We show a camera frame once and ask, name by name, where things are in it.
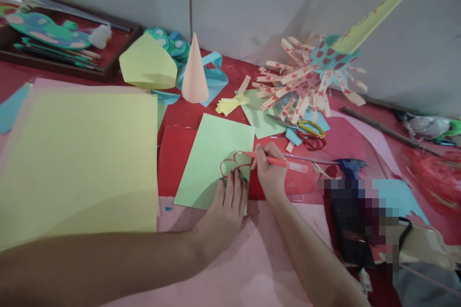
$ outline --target paper cone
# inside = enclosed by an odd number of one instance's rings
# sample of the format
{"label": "paper cone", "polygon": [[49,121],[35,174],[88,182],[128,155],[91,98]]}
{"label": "paper cone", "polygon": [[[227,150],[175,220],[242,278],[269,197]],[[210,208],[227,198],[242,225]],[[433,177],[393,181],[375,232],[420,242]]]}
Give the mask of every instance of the paper cone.
{"label": "paper cone", "polygon": [[401,1],[385,0],[331,47],[340,53],[352,54]]}
{"label": "paper cone", "polygon": [[182,96],[190,103],[202,103],[207,101],[210,97],[208,85],[206,84],[202,56],[200,55],[200,48],[195,33],[192,38],[191,51],[184,72]]}

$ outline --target yellow paper cone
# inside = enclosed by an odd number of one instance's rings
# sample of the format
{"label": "yellow paper cone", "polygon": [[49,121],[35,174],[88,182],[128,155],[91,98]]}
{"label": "yellow paper cone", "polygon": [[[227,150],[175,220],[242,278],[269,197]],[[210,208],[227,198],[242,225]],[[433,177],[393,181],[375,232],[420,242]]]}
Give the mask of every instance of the yellow paper cone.
{"label": "yellow paper cone", "polygon": [[385,0],[331,47],[340,53],[352,54],[401,1]]}

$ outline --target scissors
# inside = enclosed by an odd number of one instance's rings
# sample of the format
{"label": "scissors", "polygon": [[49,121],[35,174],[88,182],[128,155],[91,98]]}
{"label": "scissors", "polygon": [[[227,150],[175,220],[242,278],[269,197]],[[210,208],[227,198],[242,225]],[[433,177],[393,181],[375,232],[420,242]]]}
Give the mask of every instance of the scissors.
{"label": "scissors", "polygon": [[[291,122],[283,121],[282,119],[274,115],[271,115],[271,114],[267,114],[267,115],[274,121],[278,122],[279,124],[295,129],[296,134],[301,138],[303,143],[306,144],[307,146],[315,150],[322,150],[327,147],[327,141],[324,138],[325,132],[316,123],[313,123],[312,121],[308,121],[308,120],[300,120],[296,124],[292,124]],[[313,130],[311,130],[310,128],[306,127],[303,124],[308,124],[308,125],[313,126],[316,130],[318,130],[318,133],[314,132]]]}

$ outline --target finger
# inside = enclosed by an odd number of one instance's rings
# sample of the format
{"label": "finger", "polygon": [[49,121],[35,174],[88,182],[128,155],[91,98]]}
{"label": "finger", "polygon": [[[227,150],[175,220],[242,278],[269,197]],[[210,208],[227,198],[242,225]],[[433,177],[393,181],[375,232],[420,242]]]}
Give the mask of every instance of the finger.
{"label": "finger", "polygon": [[240,181],[240,169],[237,169],[234,175],[234,197],[232,198],[232,209],[239,213],[240,195],[242,193],[242,183]]}
{"label": "finger", "polygon": [[245,216],[242,220],[240,231],[242,231],[246,227],[246,225],[251,222],[252,219],[253,219],[253,216]]}
{"label": "finger", "polygon": [[227,177],[226,194],[224,195],[224,207],[232,207],[232,198],[234,197],[234,171],[229,172]]}
{"label": "finger", "polygon": [[242,179],[241,182],[241,194],[240,194],[240,206],[239,206],[239,215],[240,217],[243,217],[243,214],[245,213],[245,206],[246,206],[246,201],[248,200],[248,182],[244,178]]}
{"label": "finger", "polygon": [[224,180],[221,177],[218,180],[218,187],[216,188],[216,195],[215,195],[215,199],[213,200],[213,204],[216,204],[222,207],[223,202],[224,202]]}
{"label": "finger", "polygon": [[259,143],[256,144],[255,154],[259,168],[262,168],[264,170],[269,169],[269,162],[267,161],[266,153],[264,152],[263,147]]}
{"label": "finger", "polygon": [[268,156],[280,158],[281,160],[286,161],[287,158],[282,154],[280,149],[277,147],[277,145],[274,142],[270,142],[264,147],[264,152]]}

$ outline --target pink paper cone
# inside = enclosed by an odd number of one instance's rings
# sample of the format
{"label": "pink paper cone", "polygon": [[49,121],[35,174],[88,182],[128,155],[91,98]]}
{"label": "pink paper cone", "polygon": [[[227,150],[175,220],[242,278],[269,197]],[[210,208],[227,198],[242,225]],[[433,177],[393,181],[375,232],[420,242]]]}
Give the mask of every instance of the pink paper cone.
{"label": "pink paper cone", "polygon": [[205,70],[198,46],[197,35],[194,33],[191,51],[187,60],[184,80],[182,82],[182,96],[187,102],[201,103],[208,100],[208,85],[206,84]]}

